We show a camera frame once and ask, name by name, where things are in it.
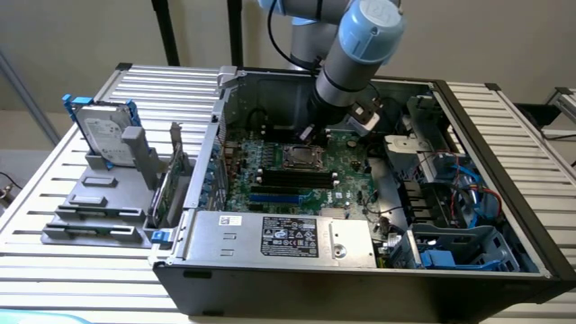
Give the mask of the RAM stick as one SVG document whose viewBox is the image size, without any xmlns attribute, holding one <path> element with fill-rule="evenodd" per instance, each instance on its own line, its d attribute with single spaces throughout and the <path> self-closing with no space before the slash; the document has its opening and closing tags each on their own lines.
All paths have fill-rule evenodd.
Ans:
<svg viewBox="0 0 576 324">
<path fill-rule="evenodd" d="M 113 227 L 67 227 L 65 231 L 77 235 L 111 236 L 112 234 L 129 234 L 133 232 L 133 229 Z"/>
<path fill-rule="evenodd" d="M 73 209 L 68 212 L 75 217 L 139 217 L 139 211 L 121 211 L 121 210 L 79 210 Z"/>
</svg>

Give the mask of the green graphics card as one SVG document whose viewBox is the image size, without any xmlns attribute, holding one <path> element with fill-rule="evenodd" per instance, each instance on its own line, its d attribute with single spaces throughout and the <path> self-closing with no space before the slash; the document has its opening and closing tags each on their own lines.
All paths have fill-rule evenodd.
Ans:
<svg viewBox="0 0 576 324">
<path fill-rule="evenodd" d="M 169 214 L 171 205 L 179 187 L 179 179 L 185 173 L 187 168 L 184 166 L 187 158 L 183 151 L 181 126 L 179 123 L 173 122 L 171 124 L 169 133 L 173 152 L 148 209 L 148 224 L 155 228 L 161 226 L 163 221 Z"/>
</svg>

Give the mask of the silver power supply unit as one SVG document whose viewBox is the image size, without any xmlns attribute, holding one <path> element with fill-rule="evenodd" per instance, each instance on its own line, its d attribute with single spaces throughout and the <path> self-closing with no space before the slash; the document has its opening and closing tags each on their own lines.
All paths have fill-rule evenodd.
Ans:
<svg viewBox="0 0 576 324">
<path fill-rule="evenodd" d="M 216 211 L 192 218 L 184 262 L 271 269 L 376 267 L 364 220 Z"/>
</svg>

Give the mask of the black RAM slot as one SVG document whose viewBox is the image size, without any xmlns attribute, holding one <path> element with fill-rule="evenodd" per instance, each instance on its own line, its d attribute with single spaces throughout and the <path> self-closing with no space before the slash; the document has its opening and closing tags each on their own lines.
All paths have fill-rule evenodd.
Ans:
<svg viewBox="0 0 576 324">
<path fill-rule="evenodd" d="M 263 184 L 263 186 L 280 187 L 280 188 L 311 188 L 311 189 L 333 189 L 333 182 L 304 182 L 304 183 L 289 183 L 289 182 L 273 182 Z"/>
<path fill-rule="evenodd" d="M 261 170 L 263 175 L 269 176 L 317 176 L 317 177 L 331 177 L 331 171 L 299 171 L 299 170 Z"/>
<path fill-rule="evenodd" d="M 261 183 L 263 184 L 267 184 L 267 183 L 273 183 L 273 182 L 289 182 L 289 183 L 304 183 L 304 182 L 328 182 L 328 181 L 331 181 L 331 182 L 333 182 L 333 180 L 320 180 L 320 179 L 303 179 L 303 178 L 300 178 L 300 179 L 293 179 L 293 178 L 289 178 L 289 179 L 261 179 Z"/>
<path fill-rule="evenodd" d="M 332 173 L 264 173 L 261 175 L 263 179 L 320 179 L 320 180 L 331 180 L 332 179 Z"/>
</svg>

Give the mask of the blue disk carrier bracket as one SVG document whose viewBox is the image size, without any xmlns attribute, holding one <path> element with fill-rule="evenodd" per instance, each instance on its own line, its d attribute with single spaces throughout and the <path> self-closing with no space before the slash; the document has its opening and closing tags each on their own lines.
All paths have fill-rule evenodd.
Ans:
<svg viewBox="0 0 576 324">
<path fill-rule="evenodd" d="M 141 121 L 140 121 L 140 116 L 139 116 L 139 113 L 137 113 L 137 106 L 136 106 L 136 104 L 135 104 L 133 101 L 128 100 L 124 103 L 113 103 L 113 102 L 107 102 L 107 101 L 97 101 L 97 100 L 95 100 L 91 97 L 72 97 L 71 95 L 67 94 L 63 97 L 64 107 L 65 107 L 65 110 L 68 112 L 68 115 L 71 116 L 71 119 L 73 120 L 73 122 L 76 123 L 76 125 L 79 127 L 79 130 L 81 132 L 83 137 L 85 137 L 85 134 L 84 134 L 84 131 L 81 130 L 80 123 L 79 123 L 77 118 L 76 118 L 76 109 L 80 108 L 84 105 L 92 105 L 93 103 L 99 103 L 99 102 L 105 102 L 105 103 L 125 105 L 129 108 L 131 119 L 132 119 L 132 126 L 127 127 L 125 130 L 124 130 L 124 132 L 129 131 L 129 133 L 133 134 L 135 133 L 135 128 L 136 127 L 140 128 L 143 126 L 141 125 Z M 97 157 L 103 158 L 100 155 L 95 154 L 95 152 L 93 152 L 93 150 L 92 150 L 92 148 L 89 146 L 88 141 L 87 141 L 87 145 L 88 145 L 88 148 L 89 148 L 89 155 L 97 156 Z M 135 163 L 133 167 L 137 166 L 137 162 L 141 162 L 143 163 L 143 168 L 145 170 L 148 170 L 148 171 L 156 171 L 156 169 L 159 167 L 157 156 L 155 155 L 155 151 L 149 147 L 147 140 L 143 141 L 143 144 L 140 145 L 140 148 L 141 148 L 141 151 L 140 151 L 141 155 L 139 156 L 137 152 L 136 152 L 136 149 L 132 148 L 132 146 L 129 146 L 129 150 L 132 152 L 132 157 L 133 157 L 133 163 Z M 103 160 L 104 160 L 104 167 L 107 169 L 112 168 L 113 166 L 117 166 L 117 165 L 111 164 L 104 158 L 103 158 Z"/>
</svg>

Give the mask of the green motherboard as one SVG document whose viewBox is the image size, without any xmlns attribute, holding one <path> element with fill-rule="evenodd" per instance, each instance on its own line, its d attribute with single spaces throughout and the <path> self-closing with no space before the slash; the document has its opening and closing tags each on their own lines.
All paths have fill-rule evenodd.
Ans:
<svg viewBox="0 0 576 324">
<path fill-rule="evenodd" d="M 355 140 L 357 146 L 349 148 L 347 141 Z M 333 189 L 280 188 L 263 186 L 261 170 L 284 169 L 284 145 L 303 144 L 320 146 L 324 150 L 324 169 L 331 171 Z M 379 207 L 375 203 L 377 194 L 372 177 L 372 167 L 367 149 L 359 137 L 347 131 L 327 131 L 319 141 L 297 143 L 280 132 L 264 130 L 233 130 L 225 139 L 225 166 L 228 176 L 228 196 L 225 210 L 285 215 L 320 216 L 321 208 L 344 208 L 349 211 L 348 219 L 377 220 Z M 291 194 L 303 199 L 299 205 L 268 202 L 251 202 L 249 194 Z"/>
</svg>

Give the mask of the metal disk bay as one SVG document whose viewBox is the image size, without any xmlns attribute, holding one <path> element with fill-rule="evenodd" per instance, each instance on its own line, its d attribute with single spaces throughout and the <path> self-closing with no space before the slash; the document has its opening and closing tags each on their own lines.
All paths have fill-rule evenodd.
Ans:
<svg viewBox="0 0 576 324">
<path fill-rule="evenodd" d="M 385 137 L 387 156 L 395 175 L 403 181 L 467 184 L 479 178 L 472 157 L 459 139 L 435 97 L 408 99 L 400 130 Z"/>
</svg>

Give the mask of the grey parts rack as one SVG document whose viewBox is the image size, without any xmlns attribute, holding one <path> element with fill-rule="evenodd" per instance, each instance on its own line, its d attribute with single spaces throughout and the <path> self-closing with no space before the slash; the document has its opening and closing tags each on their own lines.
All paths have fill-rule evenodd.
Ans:
<svg viewBox="0 0 576 324">
<path fill-rule="evenodd" d="M 136 127 L 135 133 L 125 131 L 125 142 L 141 155 L 140 145 L 145 140 L 145 131 Z M 69 246 L 104 246 L 121 248 L 151 248 L 151 235 L 156 230 L 172 229 L 179 225 L 183 212 L 184 197 L 191 181 L 192 165 L 185 154 L 185 173 L 179 179 L 179 187 L 171 205 L 171 211 L 161 226 L 151 227 L 148 224 L 148 209 L 156 189 L 161 183 L 163 173 L 169 161 L 159 159 L 156 171 L 143 168 L 137 162 L 136 167 L 104 167 L 104 160 L 97 156 L 87 156 L 89 166 L 80 180 L 67 196 L 67 199 L 55 210 L 55 217 L 44 225 L 40 241 L 43 244 Z M 121 210 L 139 211 L 139 217 L 75 217 L 68 212 L 79 210 Z M 112 234 L 111 236 L 77 235 L 65 231 L 67 227 L 113 227 L 132 228 L 129 234 Z"/>
</svg>

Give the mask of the teal cloth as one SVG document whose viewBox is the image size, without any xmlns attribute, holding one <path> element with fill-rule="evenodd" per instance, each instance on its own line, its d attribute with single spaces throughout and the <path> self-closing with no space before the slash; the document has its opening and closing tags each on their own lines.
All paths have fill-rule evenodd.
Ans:
<svg viewBox="0 0 576 324">
<path fill-rule="evenodd" d="M 61 313 L 0 308 L 0 324 L 93 324 L 81 317 Z"/>
</svg>

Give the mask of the grey disk cage blue clips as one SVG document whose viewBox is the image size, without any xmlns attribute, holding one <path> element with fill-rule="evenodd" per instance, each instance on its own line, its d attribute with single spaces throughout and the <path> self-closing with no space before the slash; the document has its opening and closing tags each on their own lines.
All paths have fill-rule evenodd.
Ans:
<svg viewBox="0 0 576 324">
<path fill-rule="evenodd" d="M 408 243 L 423 269 L 521 271 L 503 234 L 489 225 L 457 229 L 417 223 L 408 229 Z"/>
</svg>

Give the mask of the black open PC case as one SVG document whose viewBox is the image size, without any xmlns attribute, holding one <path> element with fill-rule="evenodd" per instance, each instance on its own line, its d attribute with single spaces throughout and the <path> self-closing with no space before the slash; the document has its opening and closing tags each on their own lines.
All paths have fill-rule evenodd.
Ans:
<svg viewBox="0 0 576 324">
<path fill-rule="evenodd" d="M 219 99 L 200 153 L 173 243 L 153 244 L 167 256 L 151 266 L 185 315 L 477 323 L 521 303 L 545 303 L 576 289 L 576 266 L 539 218 L 576 211 L 576 173 L 539 137 L 539 129 L 496 84 L 376 78 L 356 102 L 377 107 L 380 121 L 360 137 L 344 113 L 316 112 L 315 77 L 288 70 L 240 70 L 237 83 L 216 90 Z M 411 97 L 435 97 L 472 157 L 479 178 L 467 184 L 403 181 L 387 156 L 388 135 L 400 130 Z M 315 129 L 303 142 L 304 128 Z M 189 265 L 184 251 L 189 226 L 201 211 L 225 210 L 225 139 L 233 130 L 280 132 L 297 143 L 319 141 L 327 131 L 351 132 L 367 149 L 377 198 L 369 226 L 373 269 L 271 269 Z M 416 266 L 408 229 L 489 225 L 503 234 L 520 272 L 423 269 Z"/>
</svg>

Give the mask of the blue expansion slot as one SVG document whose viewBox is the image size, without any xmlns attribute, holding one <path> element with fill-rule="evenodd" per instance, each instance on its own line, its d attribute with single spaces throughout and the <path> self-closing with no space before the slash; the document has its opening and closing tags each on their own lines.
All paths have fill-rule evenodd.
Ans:
<svg viewBox="0 0 576 324">
<path fill-rule="evenodd" d="M 299 205 L 303 201 L 299 195 L 291 194 L 249 194 L 248 200 L 256 203 L 279 203 Z"/>
</svg>

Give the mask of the black stand pole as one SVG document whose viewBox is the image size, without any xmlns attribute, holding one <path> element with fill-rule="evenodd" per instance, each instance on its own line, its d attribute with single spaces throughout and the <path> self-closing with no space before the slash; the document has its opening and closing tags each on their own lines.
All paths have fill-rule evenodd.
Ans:
<svg viewBox="0 0 576 324">
<path fill-rule="evenodd" d="M 244 66 L 243 53 L 243 0 L 227 0 L 231 64 Z"/>
<path fill-rule="evenodd" d="M 168 0 L 151 0 L 151 4 L 156 15 L 167 63 L 169 66 L 180 66 Z"/>
</svg>

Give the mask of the metal CPU socket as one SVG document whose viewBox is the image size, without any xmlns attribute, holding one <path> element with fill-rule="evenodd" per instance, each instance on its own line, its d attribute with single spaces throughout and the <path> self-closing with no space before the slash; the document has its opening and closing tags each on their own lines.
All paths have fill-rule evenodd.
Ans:
<svg viewBox="0 0 576 324">
<path fill-rule="evenodd" d="M 320 146 L 291 144 L 283 147 L 281 167 L 304 171 L 324 169 L 323 153 Z"/>
</svg>

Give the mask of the silver hard disk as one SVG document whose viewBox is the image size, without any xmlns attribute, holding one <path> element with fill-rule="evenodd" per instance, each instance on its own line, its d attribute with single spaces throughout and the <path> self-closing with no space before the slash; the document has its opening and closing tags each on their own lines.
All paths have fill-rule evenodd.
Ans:
<svg viewBox="0 0 576 324">
<path fill-rule="evenodd" d="M 129 108 L 120 104 L 93 103 L 76 109 L 76 119 L 95 154 L 113 165 L 133 167 L 132 152 L 121 140 L 125 128 L 132 126 Z"/>
</svg>

